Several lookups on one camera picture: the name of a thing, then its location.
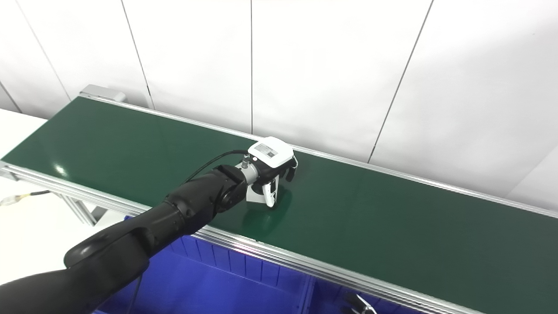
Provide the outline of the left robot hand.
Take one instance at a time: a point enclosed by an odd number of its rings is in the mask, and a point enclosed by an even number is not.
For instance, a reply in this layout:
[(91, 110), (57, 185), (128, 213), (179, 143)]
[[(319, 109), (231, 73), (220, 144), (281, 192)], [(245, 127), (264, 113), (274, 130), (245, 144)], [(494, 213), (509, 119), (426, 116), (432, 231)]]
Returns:
[(247, 150), (248, 165), (255, 171), (255, 179), (247, 178), (249, 192), (248, 201), (266, 204), (273, 208), (277, 203), (279, 179), (291, 182), (297, 171), (298, 161), (293, 147), (281, 139), (264, 137)]

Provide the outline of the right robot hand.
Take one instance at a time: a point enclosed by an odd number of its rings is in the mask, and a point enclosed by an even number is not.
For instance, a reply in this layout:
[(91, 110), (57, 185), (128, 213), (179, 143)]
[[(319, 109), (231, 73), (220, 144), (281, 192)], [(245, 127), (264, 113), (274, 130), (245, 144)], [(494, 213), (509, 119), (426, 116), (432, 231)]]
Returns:
[(348, 304), (341, 308), (343, 314), (378, 314), (378, 312), (361, 296), (347, 292), (344, 300)]

